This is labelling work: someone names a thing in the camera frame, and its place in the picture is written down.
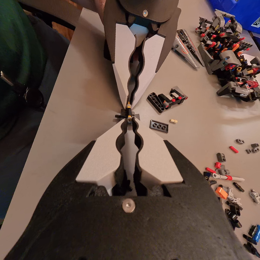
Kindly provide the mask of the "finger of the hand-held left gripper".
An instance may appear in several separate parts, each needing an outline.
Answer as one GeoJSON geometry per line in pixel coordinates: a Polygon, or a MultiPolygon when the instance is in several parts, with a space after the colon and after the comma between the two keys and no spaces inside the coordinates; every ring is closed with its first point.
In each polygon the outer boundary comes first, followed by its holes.
{"type": "Polygon", "coordinates": [[[128,100],[128,83],[131,77],[129,63],[136,48],[136,37],[127,25],[116,24],[115,29],[115,62],[113,70],[123,107],[128,100]]]}
{"type": "Polygon", "coordinates": [[[140,71],[135,76],[135,87],[131,94],[132,108],[138,103],[141,96],[156,75],[157,64],[161,55],[165,38],[156,34],[145,39],[142,46],[140,71]]]}

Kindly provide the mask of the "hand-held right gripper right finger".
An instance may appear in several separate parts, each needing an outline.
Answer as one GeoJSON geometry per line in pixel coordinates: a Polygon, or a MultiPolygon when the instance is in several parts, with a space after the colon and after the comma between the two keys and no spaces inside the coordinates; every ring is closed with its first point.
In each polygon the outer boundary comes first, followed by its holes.
{"type": "Polygon", "coordinates": [[[138,119],[133,119],[132,127],[138,148],[133,175],[137,196],[147,196],[154,187],[182,183],[183,177],[164,139],[138,119]]]}

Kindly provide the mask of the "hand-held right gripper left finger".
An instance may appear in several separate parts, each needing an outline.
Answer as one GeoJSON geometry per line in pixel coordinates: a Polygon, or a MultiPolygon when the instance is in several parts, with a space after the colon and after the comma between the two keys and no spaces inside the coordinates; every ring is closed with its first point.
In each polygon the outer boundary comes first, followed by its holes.
{"type": "Polygon", "coordinates": [[[77,182],[104,186],[109,195],[116,193],[114,187],[120,194],[130,190],[121,151],[127,127],[127,119],[121,120],[96,139],[76,177],[77,182]]]}

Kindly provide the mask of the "black grey lego assembly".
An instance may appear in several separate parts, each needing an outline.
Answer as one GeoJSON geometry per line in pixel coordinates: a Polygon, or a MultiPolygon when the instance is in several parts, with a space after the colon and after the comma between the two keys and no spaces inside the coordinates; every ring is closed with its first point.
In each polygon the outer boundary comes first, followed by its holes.
{"type": "Polygon", "coordinates": [[[180,105],[185,100],[187,100],[188,96],[183,93],[183,91],[178,87],[174,86],[169,94],[159,94],[158,98],[162,103],[162,106],[165,110],[170,109],[173,105],[180,105]]]}

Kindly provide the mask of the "yellow axle lego assembly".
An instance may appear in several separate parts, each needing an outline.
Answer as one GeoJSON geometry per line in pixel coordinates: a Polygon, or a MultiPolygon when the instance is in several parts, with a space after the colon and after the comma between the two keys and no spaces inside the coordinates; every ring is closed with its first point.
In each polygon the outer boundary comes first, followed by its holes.
{"type": "Polygon", "coordinates": [[[126,119],[128,124],[132,124],[133,118],[140,120],[140,115],[132,111],[130,102],[127,103],[125,109],[121,109],[120,115],[115,115],[117,119],[126,119]]]}

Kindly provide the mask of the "pile of lego pieces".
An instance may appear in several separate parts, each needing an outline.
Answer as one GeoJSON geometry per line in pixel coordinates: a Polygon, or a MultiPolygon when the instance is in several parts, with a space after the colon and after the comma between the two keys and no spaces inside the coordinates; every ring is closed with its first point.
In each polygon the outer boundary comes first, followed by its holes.
{"type": "MultiPolygon", "coordinates": [[[[209,182],[210,185],[217,184],[217,180],[227,180],[231,181],[234,188],[239,192],[244,193],[245,190],[237,183],[237,181],[244,181],[243,178],[232,177],[230,171],[226,169],[224,163],[226,162],[226,157],[223,153],[217,153],[217,162],[215,162],[215,170],[206,167],[203,173],[205,179],[209,182]]],[[[229,207],[225,209],[225,215],[228,219],[229,224],[232,229],[241,229],[242,224],[239,221],[241,216],[242,203],[241,199],[234,196],[233,188],[219,184],[215,188],[215,193],[218,200],[223,205],[223,202],[229,207]]],[[[251,225],[248,231],[248,235],[243,234],[243,238],[246,243],[244,244],[245,249],[259,258],[259,251],[255,246],[259,244],[259,224],[251,225]]]]}

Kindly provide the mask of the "black flat lego plate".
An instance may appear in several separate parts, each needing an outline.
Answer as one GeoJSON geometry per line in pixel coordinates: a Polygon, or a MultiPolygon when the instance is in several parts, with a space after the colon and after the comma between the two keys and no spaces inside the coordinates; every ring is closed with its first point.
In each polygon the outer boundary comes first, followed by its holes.
{"type": "Polygon", "coordinates": [[[159,131],[159,132],[168,133],[169,125],[166,123],[158,122],[156,120],[151,119],[149,128],[159,131]]]}

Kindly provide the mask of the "silver lego body panel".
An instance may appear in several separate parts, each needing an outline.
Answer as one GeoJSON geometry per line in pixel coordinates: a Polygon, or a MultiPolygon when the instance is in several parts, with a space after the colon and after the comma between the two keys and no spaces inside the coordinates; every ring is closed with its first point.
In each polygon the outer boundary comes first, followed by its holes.
{"type": "Polygon", "coordinates": [[[200,68],[199,63],[205,67],[197,48],[185,29],[177,30],[171,50],[182,56],[196,69],[200,68]]]}

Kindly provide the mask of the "black curved lego beam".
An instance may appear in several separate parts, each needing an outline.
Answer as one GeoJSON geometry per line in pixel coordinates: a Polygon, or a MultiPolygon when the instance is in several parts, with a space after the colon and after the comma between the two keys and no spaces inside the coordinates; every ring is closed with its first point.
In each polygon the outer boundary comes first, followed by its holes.
{"type": "Polygon", "coordinates": [[[150,102],[150,104],[159,112],[164,112],[164,106],[156,93],[152,92],[148,95],[147,100],[150,102]]]}

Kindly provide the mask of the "partly built lego car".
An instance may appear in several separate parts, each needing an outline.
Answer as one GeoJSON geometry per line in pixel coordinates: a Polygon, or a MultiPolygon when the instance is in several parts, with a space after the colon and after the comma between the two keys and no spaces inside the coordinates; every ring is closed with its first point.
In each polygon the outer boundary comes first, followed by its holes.
{"type": "Polygon", "coordinates": [[[196,33],[200,35],[198,50],[209,75],[216,75],[221,88],[218,96],[232,95],[244,102],[260,99],[259,57],[248,61],[244,51],[252,44],[241,38],[242,25],[234,15],[215,9],[212,20],[199,18],[196,33]]]}

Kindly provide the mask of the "brown office chair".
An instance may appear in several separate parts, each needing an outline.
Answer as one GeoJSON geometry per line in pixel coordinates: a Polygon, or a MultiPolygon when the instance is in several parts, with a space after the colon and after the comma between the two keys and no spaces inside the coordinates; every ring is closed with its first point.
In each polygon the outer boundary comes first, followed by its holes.
{"type": "Polygon", "coordinates": [[[65,0],[18,0],[25,11],[71,41],[82,7],[65,0]]]}

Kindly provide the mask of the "person's legs blue pants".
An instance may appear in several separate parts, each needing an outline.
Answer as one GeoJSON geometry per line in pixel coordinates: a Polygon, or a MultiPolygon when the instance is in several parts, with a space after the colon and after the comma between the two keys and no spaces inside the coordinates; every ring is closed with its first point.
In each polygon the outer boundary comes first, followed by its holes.
{"type": "MultiPolygon", "coordinates": [[[[48,103],[67,53],[69,40],[39,18],[29,15],[28,19],[47,54],[39,90],[48,103]]],[[[6,216],[43,115],[44,111],[41,109],[22,109],[10,131],[1,139],[1,220],[6,216]]]]}

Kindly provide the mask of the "black badge reel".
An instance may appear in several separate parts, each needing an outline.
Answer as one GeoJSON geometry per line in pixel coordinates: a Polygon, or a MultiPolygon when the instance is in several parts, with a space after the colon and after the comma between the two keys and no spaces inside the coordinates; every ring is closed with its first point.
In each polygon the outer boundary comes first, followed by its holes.
{"type": "Polygon", "coordinates": [[[31,85],[18,84],[21,97],[25,100],[29,107],[35,109],[45,109],[44,96],[38,87],[31,85]]]}

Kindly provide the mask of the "white rounded board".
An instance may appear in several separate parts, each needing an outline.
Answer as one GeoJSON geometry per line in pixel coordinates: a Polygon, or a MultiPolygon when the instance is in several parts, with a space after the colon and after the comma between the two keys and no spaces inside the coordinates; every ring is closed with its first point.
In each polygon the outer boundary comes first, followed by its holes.
{"type": "Polygon", "coordinates": [[[253,67],[259,67],[260,66],[260,58],[258,56],[252,56],[249,54],[241,54],[240,57],[244,57],[244,59],[247,61],[247,64],[249,66],[253,66],[253,67]]]}

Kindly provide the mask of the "blue plastic bin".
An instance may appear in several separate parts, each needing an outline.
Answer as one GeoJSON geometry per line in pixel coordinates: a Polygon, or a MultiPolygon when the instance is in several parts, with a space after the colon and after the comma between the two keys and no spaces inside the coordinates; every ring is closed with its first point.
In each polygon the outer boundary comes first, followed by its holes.
{"type": "Polygon", "coordinates": [[[260,34],[259,0],[208,0],[213,9],[235,15],[242,28],[260,34]]]}

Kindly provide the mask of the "person's torso green shirt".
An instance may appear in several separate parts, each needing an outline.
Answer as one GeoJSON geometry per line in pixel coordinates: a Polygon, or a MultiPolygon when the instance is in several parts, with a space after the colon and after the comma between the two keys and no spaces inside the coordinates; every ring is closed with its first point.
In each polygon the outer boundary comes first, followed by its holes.
{"type": "Polygon", "coordinates": [[[24,107],[28,87],[38,88],[43,78],[46,54],[29,16],[17,1],[0,2],[1,71],[11,81],[0,83],[1,139],[11,130],[24,107]]]}

